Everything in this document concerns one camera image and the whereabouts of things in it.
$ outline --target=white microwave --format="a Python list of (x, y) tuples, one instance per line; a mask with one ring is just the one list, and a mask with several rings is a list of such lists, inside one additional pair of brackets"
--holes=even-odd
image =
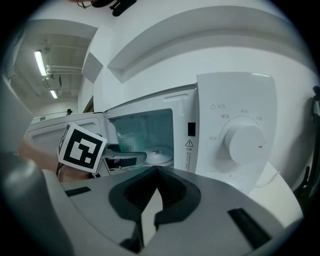
[(129, 164), (130, 168), (104, 159), (99, 168), (106, 175), (141, 166), (168, 166), (226, 182), (248, 194), (269, 159), (276, 121), (272, 77), (217, 72), (198, 75), (196, 84), (147, 95), (105, 112), (32, 124), (26, 136), (56, 153), (67, 122), (74, 122), (106, 138), (108, 144), (119, 145), (121, 152), (146, 153), (144, 162)]

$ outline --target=warning label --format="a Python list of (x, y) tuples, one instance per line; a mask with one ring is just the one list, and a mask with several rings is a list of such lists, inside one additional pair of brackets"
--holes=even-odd
[(185, 144), (186, 147), (191, 147), (193, 148), (194, 145), (192, 144), (191, 140), (189, 139), (188, 142)]

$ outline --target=microwave control panel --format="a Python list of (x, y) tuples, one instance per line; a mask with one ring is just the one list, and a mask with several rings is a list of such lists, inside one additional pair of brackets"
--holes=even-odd
[(195, 173), (249, 194), (269, 159), (277, 122), (274, 79), (261, 73), (197, 76), (199, 140)]

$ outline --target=ceiling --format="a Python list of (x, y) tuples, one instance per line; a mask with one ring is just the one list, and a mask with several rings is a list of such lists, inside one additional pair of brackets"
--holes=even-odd
[[(32, 102), (34, 106), (37, 101), (43, 103), (46, 100), (52, 103), (57, 100), (77, 99), (83, 79), (81, 69), (90, 41), (72, 35), (27, 34), (21, 42), (14, 64), (15, 76), (11, 79), (11, 86), (22, 102), (28, 107), (28, 102)], [(42, 52), (45, 67), (47, 65), (66, 67), (60, 67), (56, 74), (46, 79), (41, 75), (36, 62), (34, 52), (37, 50)], [(77, 74), (70, 74), (67, 66), (78, 67)], [(57, 100), (53, 98), (50, 90), (55, 90)]]

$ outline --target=fluorescent light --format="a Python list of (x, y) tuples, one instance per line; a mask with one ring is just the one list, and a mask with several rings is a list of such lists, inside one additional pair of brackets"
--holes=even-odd
[(258, 73), (252, 73), (252, 75), (255, 75), (255, 76), (263, 76), (263, 77), (267, 77), (269, 78), (270, 75), (266, 75), (266, 74), (258, 74)]
[(36, 63), (38, 64), (41, 75), (46, 76), (47, 72), (45, 69), (44, 61), (42, 60), (41, 51), (39, 51), (39, 50), (35, 51), (34, 56), (35, 56)]
[(52, 96), (53, 96), (55, 99), (58, 98), (58, 96), (56, 95), (56, 92), (55, 92), (54, 90), (51, 90), (50, 93), (52, 94)]

